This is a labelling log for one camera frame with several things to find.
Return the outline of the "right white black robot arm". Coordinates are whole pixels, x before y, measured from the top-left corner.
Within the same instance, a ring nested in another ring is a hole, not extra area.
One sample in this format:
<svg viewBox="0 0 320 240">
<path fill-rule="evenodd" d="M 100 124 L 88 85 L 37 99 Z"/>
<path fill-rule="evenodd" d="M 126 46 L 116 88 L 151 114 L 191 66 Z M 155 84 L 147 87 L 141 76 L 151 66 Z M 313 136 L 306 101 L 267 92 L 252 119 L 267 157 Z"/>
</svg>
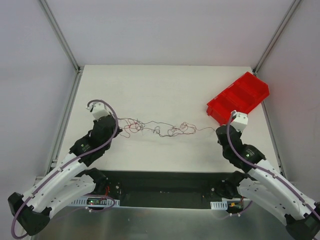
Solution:
<svg viewBox="0 0 320 240">
<path fill-rule="evenodd" d="M 231 125 L 216 130 L 222 155 L 238 168 L 216 188 L 218 196 L 247 198 L 276 217 L 295 240 L 313 240 L 320 231 L 320 204 L 284 178 L 256 147 L 242 143 Z"/>
</svg>

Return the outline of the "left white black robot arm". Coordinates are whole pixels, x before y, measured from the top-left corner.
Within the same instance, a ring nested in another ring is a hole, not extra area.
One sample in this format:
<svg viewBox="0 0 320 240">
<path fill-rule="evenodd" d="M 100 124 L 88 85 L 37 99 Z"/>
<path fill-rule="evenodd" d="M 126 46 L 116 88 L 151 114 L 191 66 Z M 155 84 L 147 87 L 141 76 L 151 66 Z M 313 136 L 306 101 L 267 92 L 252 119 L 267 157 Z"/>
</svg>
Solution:
<svg viewBox="0 0 320 240">
<path fill-rule="evenodd" d="M 84 195 L 108 199 L 107 177 L 91 165 L 110 149 L 113 138 L 121 132 L 116 116 L 107 113 L 97 117 L 93 128 L 41 181 L 24 193 L 13 192 L 7 199 L 13 216 L 12 237 L 21 240 L 37 235 L 60 210 Z"/>
</svg>

